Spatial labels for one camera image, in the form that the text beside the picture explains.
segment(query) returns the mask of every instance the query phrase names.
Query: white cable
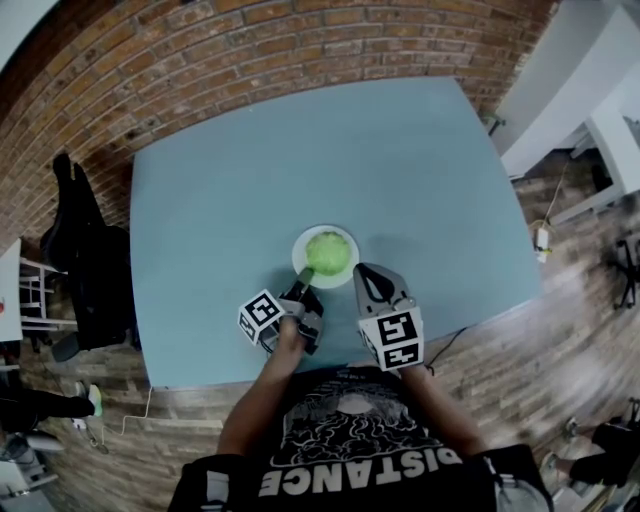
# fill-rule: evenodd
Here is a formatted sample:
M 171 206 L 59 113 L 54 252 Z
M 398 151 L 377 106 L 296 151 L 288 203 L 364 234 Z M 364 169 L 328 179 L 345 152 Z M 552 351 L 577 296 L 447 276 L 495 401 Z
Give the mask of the white cable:
M 556 199 L 558 198 L 558 192 L 560 191 L 560 185 L 562 185 L 562 179 L 564 178 L 564 173 L 567 170 L 569 162 L 570 162 L 570 160 L 567 160 L 567 162 L 564 164 L 564 167 L 562 168 L 562 173 L 560 174 L 560 181 L 558 181 L 558 186 L 556 187 L 556 191 L 553 194 L 553 199 L 551 201 L 551 204 L 549 205 L 549 208 L 547 209 L 547 213 L 544 216 L 544 220 L 542 221 L 544 224 L 547 223 L 547 219 L 549 218 L 549 214 L 551 213 L 551 208 L 553 208 L 553 205 L 555 204 Z
M 104 446 L 104 431 L 105 431 L 105 429 L 107 429 L 107 430 L 113 432 L 114 434 L 122 437 L 122 436 L 124 436 L 124 431 L 125 431 L 125 429 L 127 427 L 126 423 L 127 423 L 127 419 L 128 418 L 133 418 L 133 419 L 138 419 L 138 420 L 146 420 L 148 418 L 148 416 L 149 416 L 149 405 L 151 404 L 151 392 L 152 391 L 153 391 L 153 386 L 151 386 L 149 388 L 149 398 L 147 398 L 147 407 L 146 407 L 146 409 L 144 411 L 144 416 L 125 416 L 124 418 L 122 418 L 122 432 L 118 433 L 115 430 L 107 427 L 106 425 L 102 426 L 102 446 Z

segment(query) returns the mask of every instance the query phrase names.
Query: black t-shirt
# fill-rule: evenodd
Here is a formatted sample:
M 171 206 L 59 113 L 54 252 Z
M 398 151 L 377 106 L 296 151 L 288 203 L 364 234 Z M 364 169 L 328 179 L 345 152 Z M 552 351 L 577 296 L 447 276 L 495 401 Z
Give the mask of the black t-shirt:
M 187 464 L 170 512 L 551 510 L 527 446 L 461 460 L 377 368 L 297 375 L 281 413 L 251 458 Z

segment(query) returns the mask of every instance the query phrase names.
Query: hand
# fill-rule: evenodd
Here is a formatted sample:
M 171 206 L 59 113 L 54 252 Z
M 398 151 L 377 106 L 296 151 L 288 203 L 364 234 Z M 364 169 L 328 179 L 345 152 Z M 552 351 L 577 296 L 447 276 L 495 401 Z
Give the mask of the hand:
M 269 375 L 287 377 L 296 371 L 307 342 L 298 332 L 298 323 L 291 317 L 280 321 L 280 335 L 265 370 Z

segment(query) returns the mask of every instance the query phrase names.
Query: cable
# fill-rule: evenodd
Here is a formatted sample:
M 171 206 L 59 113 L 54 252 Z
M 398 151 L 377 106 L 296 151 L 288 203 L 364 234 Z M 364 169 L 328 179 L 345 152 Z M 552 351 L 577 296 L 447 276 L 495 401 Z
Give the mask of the cable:
M 562 168 L 562 173 L 560 173 L 560 180 L 558 181 L 558 185 L 556 186 L 556 191 L 553 194 L 553 199 L 551 200 L 551 204 L 549 205 L 549 208 L 547 209 L 547 213 L 544 216 L 544 219 L 542 222 L 547 223 L 547 219 L 549 218 L 549 214 L 551 213 L 551 208 L 553 208 L 553 205 L 556 202 L 556 199 L 558 198 L 558 192 L 560 191 L 560 186 L 562 185 L 562 179 L 564 178 L 564 173 L 567 170 L 567 167 L 569 166 L 569 162 L 570 160 L 567 160 L 566 163 L 564 164 L 564 167 Z
M 529 229 L 535 230 L 536 227 L 539 226 L 539 227 L 548 229 L 549 231 L 552 231 L 553 233 L 556 232 L 556 230 L 553 229 L 551 224 L 549 224 L 548 220 L 549 220 L 549 215 L 551 214 L 551 209 L 553 208 L 553 205 L 556 203 L 556 199 L 558 199 L 558 192 L 560 191 L 560 187 L 562 185 L 562 180 L 564 179 L 564 175 L 565 175 L 565 172 L 567 171 L 567 167 L 569 166 L 569 162 L 570 162 L 570 160 L 567 160 L 566 163 L 564 164 L 564 167 L 562 168 L 562 172 L 560 173 L 560 180 L 558 181 L 558 184 L 556 185 L 556 190 L 553 193 L 553 199 L 551 200 L 551 203 L 549 204 L 549 208 L 547 208 L 547 213 L 544 214 L 544 218 L 543 219 L 534 220 L 531 224 L 529 224 L 529 226 L 528 226 Z
M 127 428 L 127 424 L 126 424 L 127 423 L 127 419 L 129 419 L 129 418 L 138 419 L 138 420 L 153 419 L 153 418 L 149 418 L 149 405 L 151 404 L 151 392 L 152 391 L 153 391 L 153 386 L 151 386 L 149 388 L 149 398 L 147 398 L 147 407 L 146 407 L 146 409 L 144 411 L 144 416 L 129 416 L 129 415 L 127 415 L 124 418 L 122 418 L 122 432 L 118 433 L 115 430 L 107 427 L 106 425 L 102 426 L 102 446 L 104 446 L 104 431 L 105 430 L 109 430 L 109 431 L 113 432 L 114 434 L 122 437 L 122 436 L 124 436 L 125 429 Z
M 429 361 L 425 366 L 427 367 L 427 370 L 429 370 L 431 372 L 431 375 L 435 375 L 435 370 L 433 368 L 433 363 L 436 362 L 436 360 L 444 353 L 446 352 L 451 345 L 453 345 L 453 342 L 456 341 L 456 339 L 458 338 L 458 336 L 460 336 L 464 331 L 466 331 L 468 329 L 468 327 L 463 327 L 462 329 L 460 329 L 457 333 L 455 333 L 453 335 L 453 338 L 451 338 L 451 341 L 449 343 L 447 343 L 443 348 L 440 349 L 440 352 L 438 352 L 433 359 L 431 359 L 431 361 Z

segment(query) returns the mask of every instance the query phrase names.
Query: black chair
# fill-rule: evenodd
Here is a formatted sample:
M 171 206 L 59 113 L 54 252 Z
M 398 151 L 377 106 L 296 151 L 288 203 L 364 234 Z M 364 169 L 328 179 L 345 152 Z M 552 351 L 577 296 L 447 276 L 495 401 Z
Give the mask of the black chair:
M 624 287 L 624 293 L 622 294 L 620 304 L 614 304 L 613 308 L 619 309 L 626 304 L 627 308 L 631 309 L 636 305 L 636 282 L 640 280 L 640 266 L 634 264 L 633 259 L 631 258 L 631 251 L 629 251 L 629 244 L 626 240 L 618 240 L 618 242 L 616 243 L 616 247 L 619 249 L 624 249 L 627 264 L 625 266 L 619 261 L 610 261 L 609 266 L 615 267 L 620 272 L 622 272 L 627 278 L 627 284 Z M 635 251 L 636 261 L 640 261 L 640 240 L 636 242 Z M 631 301 L 627 302 L 629 293 L 631 293 Z
M 54 225 L 40 241 L 45 260 L 68 271 L 71 301 L 78 323 L 53 348 L 56 361 L 80 350 L 123 343 L 136 332 L 129 234 L 107 226 L 82 167 L 65 153 L 53 161 L 60 200 Z

